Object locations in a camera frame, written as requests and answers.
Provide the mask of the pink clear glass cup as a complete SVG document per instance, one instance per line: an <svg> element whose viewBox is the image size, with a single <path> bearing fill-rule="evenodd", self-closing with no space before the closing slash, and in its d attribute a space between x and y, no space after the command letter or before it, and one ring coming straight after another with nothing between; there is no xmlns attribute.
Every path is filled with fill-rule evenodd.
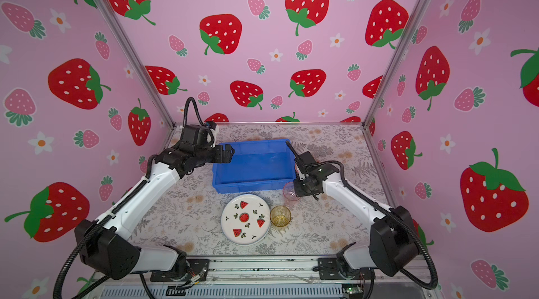
<svg viewBox="0 0 539 299"><path fill-rule="evenodd" d="M296 202L300 198L296 195L295 187L293 182L286 183L282 189L284 198L289 202Z"/></svg>

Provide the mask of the yellow clear glass cup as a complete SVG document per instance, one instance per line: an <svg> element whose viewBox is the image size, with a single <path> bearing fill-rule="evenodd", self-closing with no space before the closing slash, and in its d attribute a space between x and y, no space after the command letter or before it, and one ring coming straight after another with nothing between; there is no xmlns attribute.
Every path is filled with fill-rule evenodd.
<svg viewBox="0 0 539 299"><path fill-rule="evenodd" d="M286 227L291 221L291 211L286 206L276 206L270 212L273 226Z"/></svg>

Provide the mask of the white strawberry pattern plate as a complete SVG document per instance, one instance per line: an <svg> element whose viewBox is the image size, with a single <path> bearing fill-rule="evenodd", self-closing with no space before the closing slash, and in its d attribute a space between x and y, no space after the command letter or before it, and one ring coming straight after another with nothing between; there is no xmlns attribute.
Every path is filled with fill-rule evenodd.
<svg viewBox="0 0 539 299"><path fill-rule="evenodd" d="M261 241L271 227L270 208L257 195L244 194L232 199L221 216L223 234L234 244L247 246Z"/></svg>

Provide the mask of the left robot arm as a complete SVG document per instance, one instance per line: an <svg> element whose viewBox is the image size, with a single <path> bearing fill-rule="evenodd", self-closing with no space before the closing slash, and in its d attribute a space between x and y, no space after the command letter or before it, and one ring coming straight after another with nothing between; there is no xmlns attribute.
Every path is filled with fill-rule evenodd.
<svg viewBox="0 0 539 299"><path fill-rule="evenodd" d="M175 247L141 248L129 239L136 227L169 188L207 163L228 164L234 149L218 145L215 122L182 128L180 140L150 158L146 174L107 212L75 229L83 264L119 280L130 274L163 272L173 280L186 278L187 254Z"/></svg>

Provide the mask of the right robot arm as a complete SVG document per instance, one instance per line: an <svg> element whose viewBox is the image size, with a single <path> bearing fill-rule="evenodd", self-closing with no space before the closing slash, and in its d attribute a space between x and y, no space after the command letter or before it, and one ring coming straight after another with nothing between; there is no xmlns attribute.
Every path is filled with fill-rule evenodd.
<svg viewBox="0 0 539 299"><path fill-rule="evenodd" d="M369 242L348 244L337 253L338 269L349 276L363 268L375 268L394 276L421 250L409 231L414 229L410 213L377 202L344 179L343 165L317 162L310 152L295 154L297 197L327 195L352 213L370 230Z"/></svg>

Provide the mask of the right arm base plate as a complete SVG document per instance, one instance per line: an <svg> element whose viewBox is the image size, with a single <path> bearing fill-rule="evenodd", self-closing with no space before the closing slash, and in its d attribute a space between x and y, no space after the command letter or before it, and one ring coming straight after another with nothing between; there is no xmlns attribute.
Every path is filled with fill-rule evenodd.
<svg viewBox="0 0 539 299"><path fill-rule="evenodd" d="M322 280L372 280L373 271L369 268L351 268L342 258L319 258L312 269Z"/></svg>

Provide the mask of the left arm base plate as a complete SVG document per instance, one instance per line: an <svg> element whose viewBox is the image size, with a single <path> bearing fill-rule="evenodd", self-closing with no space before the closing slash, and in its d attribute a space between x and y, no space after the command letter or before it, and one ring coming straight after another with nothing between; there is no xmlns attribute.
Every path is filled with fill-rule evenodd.
<svg viewBox="0 0 539 299"><path fill-rule="evenodd" d="M195 282L205 282L209 271L209 264L209 259L188 258L183 265L175 265L171 271L152 272L150 281L186 283L192 278L195 278Z"/></svg>

